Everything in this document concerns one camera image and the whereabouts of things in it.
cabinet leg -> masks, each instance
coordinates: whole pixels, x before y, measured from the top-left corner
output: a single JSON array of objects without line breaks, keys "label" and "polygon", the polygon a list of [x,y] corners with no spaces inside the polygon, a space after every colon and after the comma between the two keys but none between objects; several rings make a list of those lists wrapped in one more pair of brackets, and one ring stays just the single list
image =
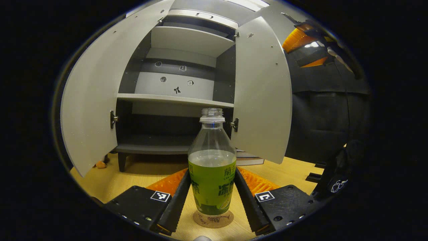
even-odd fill
[{"label": "cabinet leg", "polygon": [[119,160],[119,171],[120,172],[124,172],[125,171],[125,162],[126,162],[126,157],[128,155],[126,153],[123,152],[119,152],[118,153],[118,160]]}]

orange object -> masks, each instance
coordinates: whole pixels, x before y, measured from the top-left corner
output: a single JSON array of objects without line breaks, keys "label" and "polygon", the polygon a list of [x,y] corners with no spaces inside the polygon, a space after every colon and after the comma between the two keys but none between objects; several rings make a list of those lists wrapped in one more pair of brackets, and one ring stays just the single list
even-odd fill
[{"label": "orange object", "polygon": [[315,60],[315,61],[314,61],[314,62],[312,62],[312,63],[309,63],[309,64],[307,64],[307,65],[303,65],[301,68],[306,68],[306,67],[313,67],[313,66],[322,65],[322,64],[324,64],[324,62],[327,60],[327,58],[328,58],[328,56],[327,56],[327,57],[324,57],[324,58],[322,58],[322,59],[319,59],[319,60]]},{"label": "orange object", "polygon": [[280,188],[280,186],[276,185],[275,183],[268,181],[250,171],[247,171],[241,167],[238,167],[238,169],[245,182],[247,183],[248,188],[250,189],[251,194],[253,196],[256,193],[262,193]]},{"label": "orange object", "polygon": [[99,169],[106,168],[106,164],[102,161],[98,161],[97,164],[95,164],[95,166],[97,166],[97,168]]},{"label": "orange object", "polygon": [[302,30],[296,28],[285,39],[284,43],[282,44],[282,48],[285,49],[287,53],[289,53],[314,41],[317,41],[317,39],[307,36]]},{"label": "orange object", "polygon": [[169,193],[171,194],[171,196],[174,196],[175,191],[177,190],[177,187],[180,184],[180,181],[183,179],[186,171],[187,171],[187,168],[181,171],[178,171],[174,174],[171,174],[166,178],[161,179],[146,188],[153,191]]}]

shelf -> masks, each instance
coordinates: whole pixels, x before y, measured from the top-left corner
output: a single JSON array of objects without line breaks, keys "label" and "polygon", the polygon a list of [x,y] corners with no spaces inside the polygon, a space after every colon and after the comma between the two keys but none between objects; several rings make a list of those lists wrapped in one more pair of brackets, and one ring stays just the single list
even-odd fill
[{"label": "shelf", "polygon": [[152,48],[170,48],[217,58],[234,44],[230,39],[190,28],[159,26],[152,29]]},{"label": "shelf", "polygon": [[195,136],[125,135],[114,151],[133,154],[187,154]]},{"label": "shelf", "polygon": [[186,97],[175,97],[175,96],[164,96],[164,95],[151,95],[151,94],[129,94],[119,93],[117,99],[127,101],[144,101],[144,102],[161,102],[177,105],[196,105],[200,107],[218,107],[218,108],[233,108],[234,104],[205,100],[195,99]]}]

bottle neck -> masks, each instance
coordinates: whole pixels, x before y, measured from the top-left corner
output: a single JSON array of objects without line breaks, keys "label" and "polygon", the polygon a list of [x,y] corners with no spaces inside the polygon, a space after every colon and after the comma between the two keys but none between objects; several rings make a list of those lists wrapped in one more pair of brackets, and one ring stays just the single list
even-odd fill
[{"label": "bottle neck", "polygon": [[222,129],[223,123],[202,123],[202,129]]}]

green liquid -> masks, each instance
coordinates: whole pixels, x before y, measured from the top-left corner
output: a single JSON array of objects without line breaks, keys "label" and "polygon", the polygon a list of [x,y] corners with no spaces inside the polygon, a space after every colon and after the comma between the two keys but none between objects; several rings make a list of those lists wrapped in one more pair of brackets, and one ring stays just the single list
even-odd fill
[{"label": "green liquid", "polygon": [[228,151],[203,150],[189,155],[196,208],[206,215],[227,212],[232,198],[236,156]]}]

